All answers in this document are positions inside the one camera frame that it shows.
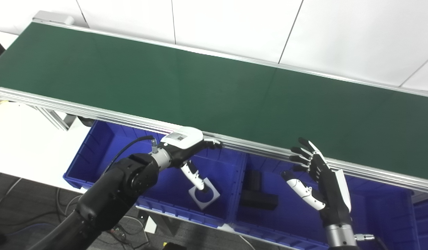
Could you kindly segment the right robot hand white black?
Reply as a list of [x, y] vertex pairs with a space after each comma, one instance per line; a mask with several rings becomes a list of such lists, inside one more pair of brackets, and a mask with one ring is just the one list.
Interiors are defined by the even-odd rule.
[[[309, 206], [319, 212], [323, 226], [351, 225], [351, 198], [343, 170], [333, 171], [322, 152], [311, 141], [300, 137], [302, 147], [292, 147], [292, 170], [281, 172], [287, 185]], [[318, 190], [307, 186], [293, 172], [306, 172]]]

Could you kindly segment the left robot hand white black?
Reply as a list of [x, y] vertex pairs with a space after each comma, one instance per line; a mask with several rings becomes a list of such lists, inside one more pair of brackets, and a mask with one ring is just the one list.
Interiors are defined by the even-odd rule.
[[185, 126], [161, 139], [154, 159], [160, 170], [169, 167], [181, 169], [197, 190], [207, 193], [210, 188], [200, 177], [191, 157], [203, 149], [220, 149], [222, 146], [218, 139], [204, 136], [201, 130]]

